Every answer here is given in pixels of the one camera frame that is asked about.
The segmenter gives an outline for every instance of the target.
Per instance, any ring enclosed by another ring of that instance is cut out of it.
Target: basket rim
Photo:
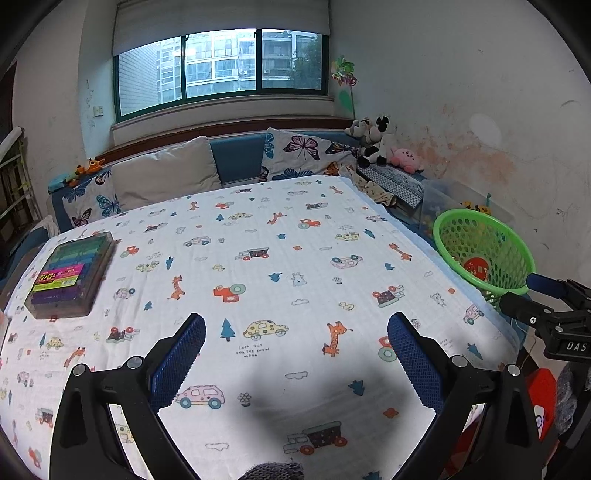
[[[433,239],[435,240],[435,245],[437,247],[439,254],[445,260],[445,262],[458,275],[460,275],[464,280],[470,282],[472,285],[480,288],[481,290],[486,290],[486,291],[492,293],[493,295],[499,295],[499,296],[504,295],[508,291],[513,292],[516,295],[523,295],[523,294],[527,293],[527,291],[529,290],[527,285],[523,285],[522,287],[519,287],[519,288],[502,288],[502,287],[497,287],[491,283],[485,282],[485,281],[481,280],[480,278],[476,278],[474,275],[471,275],[466,269],[464,269],[464,267],[462,267],[456,260],[454,260],[454,258],[447,251],[447,248],[445,247],[445,245],[443,245],[443,241],[441,241],[441,236],[439,235],[439,227],[449,217],[456,216],[460,212],[462,215],[468,215],[468,217],[473,217],[477,220],[481,219],[484,221],[484,223],[495,224],[495,226],[500,231],[502,231],[508,237],[510,237],[511,241],[513,241],[514,243],[518,244],[519,247],[521,247],[520,250],[525,254],[526,262],[531,266],[530,273],[536,273],[535,261],[534,261],[533,255],[531,254],[530,249],[527,247],[527,245],[521,239],[521,237],[519,235],[517,235],[517,233],[515,233],[515,231],[510,226],[506,225],[505,223],[501,222],[500,220],[498,220],[497,218],[495,218],[491,215],[487,215],[485,213],[478,212],[477,210],[470,210],[470,209],[465,209],[465,208],[457,208],[457,209],[447,210],[447,211],[443,212],[440,216],[438,216],[435,220],[435,223],[433,224]]]

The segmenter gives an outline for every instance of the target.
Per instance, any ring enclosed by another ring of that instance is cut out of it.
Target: roller blind
[[[166,38],[234,28],[329,35],[329,0],[125,0],[117,7],[113,55]]]

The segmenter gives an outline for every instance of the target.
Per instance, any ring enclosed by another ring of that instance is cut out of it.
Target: green basket
[[[433,239],[445,262],[497,310],[503,294],[511,291],[523,295],[528,291],[525,281],[535,272],[534,257],[524,241],[496,218],[475,210],[448,210],[435,220]],[[478,268],[483,265],[488,270]]]

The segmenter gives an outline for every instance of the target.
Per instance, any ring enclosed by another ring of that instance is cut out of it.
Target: bolt
[[[141,367],[143,362],[144,360],[140,356],[133,356],[127,360],[127,366],[130,369],[135,370],[136,368]]]
[[[468,364],[468,360],[464,356],[455,355],[452,357],[452,363],[459,368],[464,368]]]
[[[82,375],[85,370],[86,366],[84,364],[78,364],[72,369],[72,373],[78,377],[79,375]]]
[[[517,365],[511,364],[507,367],[507,371],[513,375],[514,377],[517,377],[517,375],[519,375],[521,373],[521,370],[519,370],[519,367]]]

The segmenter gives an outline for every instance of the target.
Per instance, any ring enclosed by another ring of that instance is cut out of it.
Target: cloud print
[[[302,378],[305,378],[308,376],[308,372],[293,372],[290,374],[286,374],[285,378],[289,379],[289,380],[301,380]]]
[[[230,448],[230,445],[227,443],[206,443],[205,448],[221,452],[223,449]]]

